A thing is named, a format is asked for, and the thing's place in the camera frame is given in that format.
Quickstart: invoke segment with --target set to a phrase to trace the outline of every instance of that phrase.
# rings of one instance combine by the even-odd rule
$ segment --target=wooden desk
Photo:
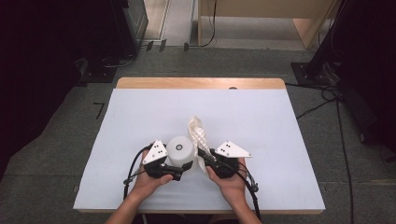
[[[167,143],[187,135],[194,115],[202,120],[210,146],[231,140],[253,155],[247,167],[259,183],[262,214],[318,214],[325,209],[283,80],[210,77],[121,78],[74,209],[114,211],[137,151],[155,139]],[[248,193],[247,202],[253,208]],[[216,184],[197,169],[157,189],[139,212],[216,214],[232,209]]]
[[[306,49],[311,48],[338,0],[218,0],[216,17],[291,18]],[[202,16],[213,17],[215,0],[198,0],[198,45]]]

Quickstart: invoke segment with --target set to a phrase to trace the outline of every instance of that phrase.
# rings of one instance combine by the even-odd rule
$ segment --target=person's right hand
[[[239,158],[238,161],[245,165],[245,159]],[[241,164],[239,164],[240,170],[246,170]],[[224,199],[229,203],[241,203],[246,201],[245,198],[245,181],[238,175],[233,175],[231,178],[220,179],[213,169],[209,166],[206,166],[207,173],[209,178],[215,182],[221,191]],[[238,171],[245,179],[247,177],[247,173],[243,171]]]

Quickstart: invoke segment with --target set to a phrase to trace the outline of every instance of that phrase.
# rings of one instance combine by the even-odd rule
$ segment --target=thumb
[[[167,184],[173,180],[173,177],[171,175],[164,175],[161,177],[161,185]]]

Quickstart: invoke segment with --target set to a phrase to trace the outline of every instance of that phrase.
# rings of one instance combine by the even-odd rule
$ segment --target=gray floor
[[[120,77],[280,77],[295,83],[290,62],[309,62],[315,52],[271,49],[141,50],[118,69],[112,84],[75,87],[47,129],[18,152],[0,183],[0,223],[103,223],[109,214],[81,214],[72,209],[108,103]],[[319,91],[288,87],[296,115],[323,102]],[[346,155],[353,186],[357,224],[396,223],[396,163],[391,152],[360,143],[359,130],[340,104]],[[334,103],[299,119],[300,129],[320,186],[326,211],[312,216],[263,216],[264,223],[350,223],[346,161]]]

